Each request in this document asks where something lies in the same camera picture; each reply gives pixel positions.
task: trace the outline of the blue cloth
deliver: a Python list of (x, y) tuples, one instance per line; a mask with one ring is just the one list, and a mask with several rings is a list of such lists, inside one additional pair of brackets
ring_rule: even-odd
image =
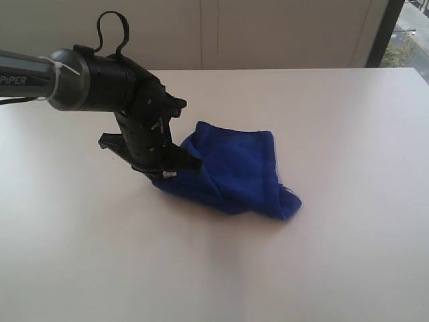
[(202, 160), (200, 173), (186, 170), (154, 181), (159, 189), (230, 215), (254, 210), (287, 220), (301, 207), (301, 200), (279, 184), (271, 132), (233, 131), (198, 122), (181, 146)]

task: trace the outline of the black strap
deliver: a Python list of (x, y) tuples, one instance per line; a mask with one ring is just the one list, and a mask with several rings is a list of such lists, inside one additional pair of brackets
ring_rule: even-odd
[(99, 19), (97, 20), (97, 33), (99, 35), (100, 45), (94, 50), (94, 52), (99, 52), (101, 50), (101, 48), (103, 47), (104, 39), (103, 39), (103, 34), (101, 33), (101, 18), (103, 18), (108, 13), (114, 13), (115, 15), (117, 15), (119, 17), (119, 19), (121, 20), (121, 23), (123, 26), (123, 41), (118, 46), (118, 48), (116, 48), (117, 57), (121, 57), (122, 56), (122, 48), (125, 47), (125, 45), (128, 43), (128, 40), (129, 40), (129, 24), (128, 24), (127, 18), (125, 18), (125, 16), (122, 13), (119, 13), (117, 11), (106, 11), (106, 12), (102, 13), (101, 16), (99, 17)]
[(22, 97), (20, 99), (4, 99), (0, 101), (0, 105), (14, 104), (14, 103), (26, 103), (34, 101), (37, 97)]

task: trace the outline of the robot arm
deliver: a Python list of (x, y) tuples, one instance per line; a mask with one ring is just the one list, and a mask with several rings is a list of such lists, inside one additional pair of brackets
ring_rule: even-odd
[[(95, 55), (103, 46), (100, 21), (107, 13), (121, 19), (125, 37), (115, 54)], [(116, 11), (107, 11), (97, 22), (100, 46), (75, 45), (50, 56), (66, 68), (43, 59), (0, 51), (0, 97), (23, 97), (0, 101), (17, 103), (47, 97), (61, 111), (109, 111), (115, 114), (121, 134), (104, 133), (99, 145), (116, 153), (132, 169), (151, 180), (176, 176), (180, 170), (200, 170), (201, 161), (176, 146), (169, 122), (179, 117), (186, 101), (171, 96), (152, 73), (122, 55), (128, 42), (128, 23)]]

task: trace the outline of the white table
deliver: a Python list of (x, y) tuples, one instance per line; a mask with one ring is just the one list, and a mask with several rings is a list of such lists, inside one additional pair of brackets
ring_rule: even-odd
[(0, 108), (0, 320), (427, 321), (429, 87), (412, 69), (156, 72), (198, 120), (269, 129), (303, 206), (227, 217), (108, 150), (109, 113)]

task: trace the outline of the zip tie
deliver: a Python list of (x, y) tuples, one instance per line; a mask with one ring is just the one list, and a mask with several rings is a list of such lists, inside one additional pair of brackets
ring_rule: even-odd
[(70, 72), (73, 72), (74, 74), (80, 76), (79, 72), (76, 72), (73, 68), (71, 68), (68, 65), (63, 64), (62, 62), (56, 62), (55, 60), (52, 60), (51, 58), (48, 57), (39, 57), (40, 59), (44, 59), (47, 60), (48, 62), (51, 62), (52, 64), (54, 64), (54, 68), (55, 68), (55, 85), (54, 85), (54, 90), (52, 91), (52, 94), (49, 97), (46, 97), (45, 99), (36, 99), (36, 101), (48, 101), (50, 99), (52, 99), (57, 90), (58, 90), (58, 85), (60, 83), (60, 73), (61, 73), (61, 68), (62, 67), (66, 67)]

